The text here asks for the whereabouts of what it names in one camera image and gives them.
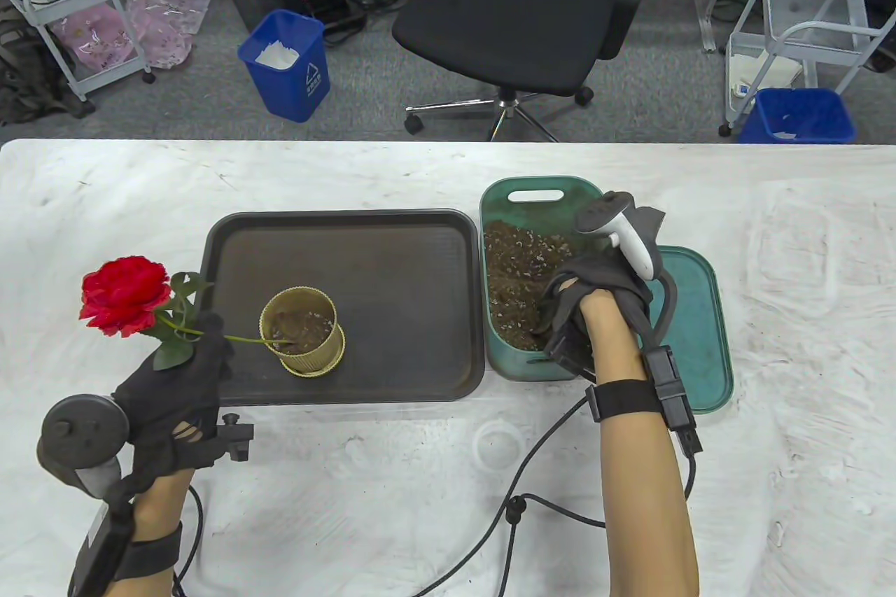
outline black wrist strap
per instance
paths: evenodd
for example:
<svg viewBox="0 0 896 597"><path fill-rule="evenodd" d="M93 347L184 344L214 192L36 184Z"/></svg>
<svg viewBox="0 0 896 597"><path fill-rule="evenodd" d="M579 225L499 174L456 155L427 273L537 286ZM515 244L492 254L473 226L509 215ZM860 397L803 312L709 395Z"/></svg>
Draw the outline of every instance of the black wrist strap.
<svg viewBox="0 0 896 597"><path fill-rule="evenodd" d="M175 566L180 556L182 532L183 524L178 523L177 529L168 536L150 542L129 544L118 571L115 572L115 581L124 578L151 577Z"/></svg>
<svg viewBox="0 0 896 597"><path fill-rule="evenodd" d="M657 390L650 380L615 380L605 385L592 385L586 396L595 422L630 412L663 412Z"/></svg>

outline soil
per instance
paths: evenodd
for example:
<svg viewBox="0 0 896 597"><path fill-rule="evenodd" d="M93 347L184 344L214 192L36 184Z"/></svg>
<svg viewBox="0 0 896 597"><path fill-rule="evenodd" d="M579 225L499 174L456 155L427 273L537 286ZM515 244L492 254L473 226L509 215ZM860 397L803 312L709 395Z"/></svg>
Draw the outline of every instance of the soil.
<svg viewBox="0 0 896 597"><path fill-rule="evenodd" d="M271 337L275 341L292 341L289 345L272 345L284 354L306 354L316 350L333 331L333 319L317 312L283 311L274 315Z"/></svg>
<svg viewBox="0 0 896 597"><path fill-rule="evenodd" d="M484 240L492 325L517 350L541 350L544 341L531 334L538 325L538 302L557 268L573 257L572 243L504 222L487 225Z"/></svg>

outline rose stem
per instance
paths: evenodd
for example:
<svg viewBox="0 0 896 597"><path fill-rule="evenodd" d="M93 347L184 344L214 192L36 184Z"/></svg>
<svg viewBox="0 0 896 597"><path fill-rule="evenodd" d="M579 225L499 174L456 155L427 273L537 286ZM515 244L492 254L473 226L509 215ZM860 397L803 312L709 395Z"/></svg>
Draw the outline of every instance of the rose stem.
<svg viewBox="0 0 896 597"><path fill-rule="evenodd" d="M159 322L162 324L167 324L170 328L175 329L176 331L184 332L185 334L192 335L204 335L202 331L196 331L196 329L187 328L186 326L177 325L168 319L166 316L161 315L160 313L156 313L156 318L159 319ZM255 344L269 344L269 345L294 345L295 342L292 341L266 341L263 338L243 338L239 335L224 335L224 338L227 338L228 341L234 342L255 342Z"/></svg>

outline white table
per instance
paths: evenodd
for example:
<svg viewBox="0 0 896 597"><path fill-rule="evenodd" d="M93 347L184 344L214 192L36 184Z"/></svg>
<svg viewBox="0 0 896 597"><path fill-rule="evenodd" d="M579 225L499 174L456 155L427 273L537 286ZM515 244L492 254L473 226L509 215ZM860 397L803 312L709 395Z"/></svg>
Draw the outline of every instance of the white table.
<svg viewBox="0 0 896 597"><path fill-rule="evenodd" d="M736 595L892 595L896 584L896 147L17 140L0 151L0 594L61 594L96 510L41 472L54 401L105 393L151 349L77 320L81 275L144 254L198 268L208 229L244 210L456 207L509 175L574 174L668 211L660 242L719 277L736 392L701 417L690 502L701 587ZM493 516L517 447L582 383L486 371L451 404L243 409L248 463L197 477L208 511L191 597L410 595ZM585 412L522 481L601 515L598 428ZM188 503L185 539L192 539ZM505 524L451 595L496 592ZM508 594L606 594L602 532L532 507Z"/></svg>

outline brown tray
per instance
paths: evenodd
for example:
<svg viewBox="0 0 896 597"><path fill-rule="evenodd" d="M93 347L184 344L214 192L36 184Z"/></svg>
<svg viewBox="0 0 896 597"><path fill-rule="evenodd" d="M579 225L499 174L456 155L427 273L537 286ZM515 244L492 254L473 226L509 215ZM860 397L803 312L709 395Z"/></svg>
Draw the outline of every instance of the brown tray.
<svg viewBox="0 0 896 597"><path fill-rule="evenodd" d="M317 287L336 304L345 357L302 379L263 345L234 344L222 405L452 401L484 372L476 226L455 210L231 214L211 229L202 300L257 337L271 297Z"/></svg>

